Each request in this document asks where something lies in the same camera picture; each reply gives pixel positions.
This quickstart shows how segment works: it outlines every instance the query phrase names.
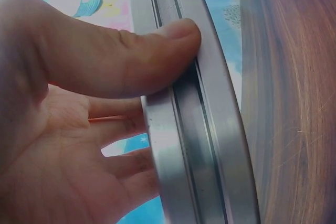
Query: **metal tin lid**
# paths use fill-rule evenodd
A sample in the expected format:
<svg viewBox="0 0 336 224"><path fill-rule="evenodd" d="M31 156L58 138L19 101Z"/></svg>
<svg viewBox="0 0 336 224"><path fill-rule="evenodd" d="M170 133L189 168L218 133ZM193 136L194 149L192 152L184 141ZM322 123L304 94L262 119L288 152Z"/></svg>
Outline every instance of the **metal tin lid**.
<svg viewBox="0 0 336 224"><path fill-rule="evenodd" d="M260 223L244 128L205 1L130 1L138 34L179 18L202 34L186 73L143 98L166 222Z"/></svg>

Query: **skin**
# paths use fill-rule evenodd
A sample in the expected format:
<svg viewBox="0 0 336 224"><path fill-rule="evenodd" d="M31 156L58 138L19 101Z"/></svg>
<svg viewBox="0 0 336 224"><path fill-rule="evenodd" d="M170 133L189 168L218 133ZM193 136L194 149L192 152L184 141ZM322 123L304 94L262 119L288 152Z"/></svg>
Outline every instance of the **skin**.
<svg viewBox="0 0 336 224"><path fill-rule="evenodd" d="M139 96L176 80L200 42L191 20L138 36L0 0L0 223L111 224L157 196L150 149L101 149L146 132Z"/></svg>

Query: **fingernail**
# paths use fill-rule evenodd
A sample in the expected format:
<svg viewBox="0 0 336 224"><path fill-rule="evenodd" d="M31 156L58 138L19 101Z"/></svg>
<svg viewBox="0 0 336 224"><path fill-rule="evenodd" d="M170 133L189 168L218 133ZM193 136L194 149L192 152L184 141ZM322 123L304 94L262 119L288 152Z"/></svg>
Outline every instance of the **fingernail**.
<svg viewBox="0 0 336 224"><path fill-rule="evenodd" d="M182 39L198 31L198 28L191 19L179 19L155 31L168 39Z"/></svg>

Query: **finger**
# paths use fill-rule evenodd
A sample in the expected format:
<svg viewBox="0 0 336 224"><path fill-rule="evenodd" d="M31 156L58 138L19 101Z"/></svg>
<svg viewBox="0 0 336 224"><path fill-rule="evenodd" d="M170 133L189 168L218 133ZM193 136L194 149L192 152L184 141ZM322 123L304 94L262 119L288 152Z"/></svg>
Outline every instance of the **finger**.
<svg viewBox="0 0 336 224"><path fill-rule="evenodd" d="M123 182L130 205L136 208L159 195L155 170L137 173Z"/></svg>
<svg viewBox="0 0 336 224"><path fill-rule="evenodd" d="M136 150L120 156L106 157L105 160L108 171L118 179L125 179L154 168L150 148Z"/></svg>
<svg viewBox="0 0 336 224"><path fill-rule="evenodd" d="M153 93L178 78L196 56L200 31L189 19L138 36L70 18L41 0L2 0L6 29L31 41L23 53L30 81L102 98Z"/></svg>
<svg viewBox="0 0 336 224"><path fill-rule="evenodd" d="M116 115L140 115L142 106L140 98L103 99L88 97L89 118L105 118Z"/></svg>
<svg viewBox="0 0 336 224"><path fill-rule="evenodd" d="M101 148L115 141L146 132L146 124L142 115L128 118L108 118L93 121L90 124L87 137L97 141Z"/></svg>

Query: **wooden surface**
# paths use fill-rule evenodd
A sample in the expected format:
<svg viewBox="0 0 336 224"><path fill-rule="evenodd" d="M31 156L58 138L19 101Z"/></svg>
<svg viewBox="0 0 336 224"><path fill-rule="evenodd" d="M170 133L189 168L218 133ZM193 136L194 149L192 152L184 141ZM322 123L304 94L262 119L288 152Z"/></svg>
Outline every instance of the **wooden surface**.
<svg viewBox="0 0 336 224"><path fill-rule="evenodd" d="M262 223L336 223L336 0L241 0Z"/></svg>

